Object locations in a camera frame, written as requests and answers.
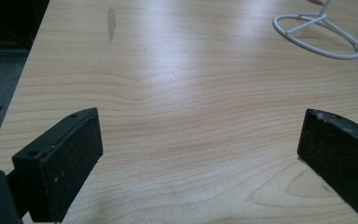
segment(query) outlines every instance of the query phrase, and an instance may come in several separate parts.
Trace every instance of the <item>light wood tabletop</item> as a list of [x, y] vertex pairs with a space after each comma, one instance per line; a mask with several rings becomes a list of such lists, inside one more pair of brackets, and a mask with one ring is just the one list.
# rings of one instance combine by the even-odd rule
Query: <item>light wood tabletop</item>
[[[320, 9], [51, 0], [0, 132], [0, 169], [60, 119], [98, 107], [104, 154], [63, 223], [358, 223], [296, 154], [307, 108], [358, 123], [358, 59], [315, 54], [272, 26]], [[327, 13], [358, 39], [358, 1]], [[296, 35], [354, 51], [318, 26]]]

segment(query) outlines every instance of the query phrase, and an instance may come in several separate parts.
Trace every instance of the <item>black object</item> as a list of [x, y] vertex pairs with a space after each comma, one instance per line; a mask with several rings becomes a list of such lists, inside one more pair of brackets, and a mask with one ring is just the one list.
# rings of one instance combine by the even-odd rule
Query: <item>black object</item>
[[[11, 192], [2, 194], [11, 195], [5, 203], [15, 204], [13, 223], [27, 211], [36, 222], [62, 222], [102, 155], [97, 108], [66, 117], [16, 153], [15, 169], [7, 176]], [[11, 211], [1, 203], [0, 216]]]
[[358, 213], [358, 124], [308, 109], [297, 153]]

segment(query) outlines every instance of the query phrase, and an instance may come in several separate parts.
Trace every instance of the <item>scratch mark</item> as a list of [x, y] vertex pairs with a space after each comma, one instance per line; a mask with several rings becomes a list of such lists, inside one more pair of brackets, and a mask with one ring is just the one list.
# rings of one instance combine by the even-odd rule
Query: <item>scratch mark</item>
[[113, 12], [113, 9], [110, 7], [107, 11], [107, 22], [108, 22], [108, 32], [109, 32], [109, 43], [112, 43], [113, 34], [116, 29], [116, 16]]

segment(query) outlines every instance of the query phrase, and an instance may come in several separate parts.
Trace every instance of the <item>wood grain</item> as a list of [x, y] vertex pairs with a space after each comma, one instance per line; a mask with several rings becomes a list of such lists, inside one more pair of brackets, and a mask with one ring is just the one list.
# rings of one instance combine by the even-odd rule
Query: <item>wood grain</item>
[[[358, 59], [309, 52], [272, 26], [276, 15], [318, 10], [51, 0], [0, 132], [0, 169], [61, 118], [96, 106], [104, 155], [64, 223], [358, 223], [296, 154], [307, 108], [358, 122]], [[358, 38], [358, 1], [328, 13]], [[318, 27], [298, 36], [353, 50]]]

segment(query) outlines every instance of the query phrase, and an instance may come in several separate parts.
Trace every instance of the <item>wooden desk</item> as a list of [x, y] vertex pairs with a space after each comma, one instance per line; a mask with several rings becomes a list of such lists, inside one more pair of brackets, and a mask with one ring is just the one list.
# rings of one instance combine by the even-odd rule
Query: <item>wooden desk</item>
[[[319, 9], [52, 0], [0, 132], [0, 169], [66, 115], [97, 106], [104, 155], [64, 223], [358, 223], [296, 154], [306, 108], [358, 122], [358, 59], [309, 52], [272, 26]], [[329, 11], [356, 38], [357, 14], [352, 0]], [[299, 35], [351, 50], [322, 28]]]

